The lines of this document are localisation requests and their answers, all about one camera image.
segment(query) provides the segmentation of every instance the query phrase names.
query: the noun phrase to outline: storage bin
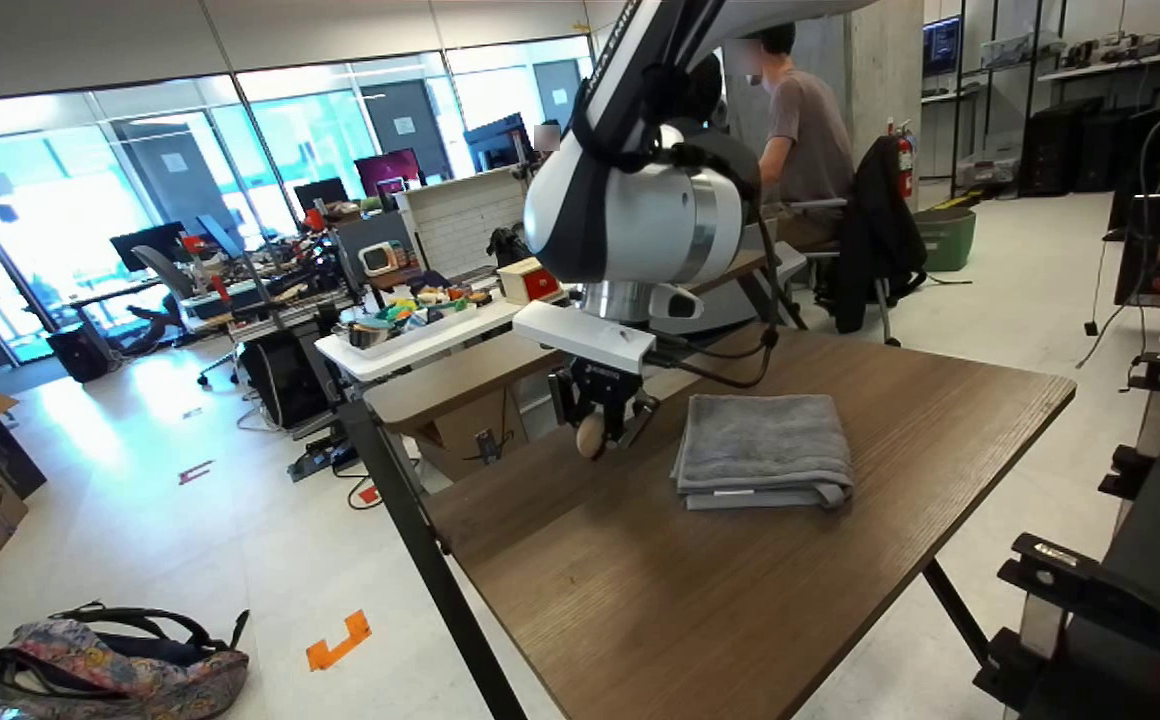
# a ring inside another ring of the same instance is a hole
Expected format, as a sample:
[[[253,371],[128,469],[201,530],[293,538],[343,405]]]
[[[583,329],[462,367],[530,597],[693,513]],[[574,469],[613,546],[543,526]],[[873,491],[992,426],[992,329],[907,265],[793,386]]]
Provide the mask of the storage bin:
[[[917,231],[928,244],[928,270],[958,270],[971,254],[975,213],[935,207],[917,213]]]

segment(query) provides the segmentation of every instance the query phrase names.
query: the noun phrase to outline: man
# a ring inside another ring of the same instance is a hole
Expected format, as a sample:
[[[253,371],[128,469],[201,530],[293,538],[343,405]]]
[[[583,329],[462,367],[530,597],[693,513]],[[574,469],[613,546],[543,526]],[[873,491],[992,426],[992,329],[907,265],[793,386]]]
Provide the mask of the man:
[[[555,121],[543,121],[539,123],[539,151],[530,151],[530,161],[519,164],[511,175],[530,180],[539,173],[539,164],[555,151],[560,138],[564,138],[564,127]]]
[[[747,82],[768,90],[773,130],[754,161],[768,219],[778,240],[796,248],[817,248],[832,240],[826,219],[796,219],[784,207],[802,200],[848,194],[851,184],[851,143],[826,89],[793,67],[793,24],[762,26],[739,38],[739,67]]]
[[[564,127],[555,121],[539,123],[539,164],[550,156],[550,147],[564,138]]]

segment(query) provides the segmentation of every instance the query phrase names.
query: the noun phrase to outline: white floor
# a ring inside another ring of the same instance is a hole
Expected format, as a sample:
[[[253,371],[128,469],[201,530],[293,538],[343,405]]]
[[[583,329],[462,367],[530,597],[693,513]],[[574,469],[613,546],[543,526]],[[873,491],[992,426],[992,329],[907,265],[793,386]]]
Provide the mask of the white floor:
[[[983,628],[1014,624],[996,578],[1014,530],[1105,551],[1117,505],[1095,497],[1107,453],[1136,441],[1144,391],[1123,391],[1138,316],[1110,325],[1089,367],[1085,319],[1107,194],[978,202],[968,282],[928,282],[893,313],[903,348],[1070,376],[1077,405],[940,551]],[[50,476],[0,551],[0,640],[19,621],[102,603],[163,603],[218,634],[253,609],[253,682],[230,716],[487,716],[382,513],[351,513],[348,478],[289,478],[298,455],[234,391],[201,391],[213,348],[182,348],[16,406],[16,433]],[[313,640],[341,640],[362,609],[373,640],[307,673]],[[497,634],[530,716],[555,716]],[[971,689],[971,657],[924,585],[911,585],[801,716],[1000,716]]]

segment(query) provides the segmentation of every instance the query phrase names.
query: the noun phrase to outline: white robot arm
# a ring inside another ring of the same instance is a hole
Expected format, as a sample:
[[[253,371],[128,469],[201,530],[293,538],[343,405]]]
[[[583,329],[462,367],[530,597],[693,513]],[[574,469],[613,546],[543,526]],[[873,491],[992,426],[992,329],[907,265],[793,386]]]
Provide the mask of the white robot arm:
[[[693,316],[678,292],[719,274],[739,250],[737,173],[699,151],[669,151],[658,123],[693,102],[693,73],[747,31],[842,14],[869,0],[627,0],[578,90],[564,143],[528,188],[528,248],[564,282],[583,282],[583,313],[528,306],[523,335],[574,355],[555,386],[560,419],[596,419],[601,446],[619,441],[638,391],[638,332],[655,313]]]
[[[662,282],[717,274],[739,248],[739,193],[655,156],[686,73],[747,31],[842,14],[869,0],[633,0],[570,130],[528,188],[523,231],[543,269],[586,282],[586,313],[638,325]]]

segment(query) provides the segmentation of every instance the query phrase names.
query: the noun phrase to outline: trash can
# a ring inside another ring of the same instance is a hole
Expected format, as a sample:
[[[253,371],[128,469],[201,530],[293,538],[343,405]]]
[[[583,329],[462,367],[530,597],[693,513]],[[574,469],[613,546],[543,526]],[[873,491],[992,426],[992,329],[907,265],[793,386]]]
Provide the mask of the trash can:
[[[107,376],[107,350],[80,325],[50,332],[47,343],[73,379]]]
[[[975,213],[963,207],[930,207],[917,213],[917,231],[928,244],[928,270],[958,270],[971,254]]]

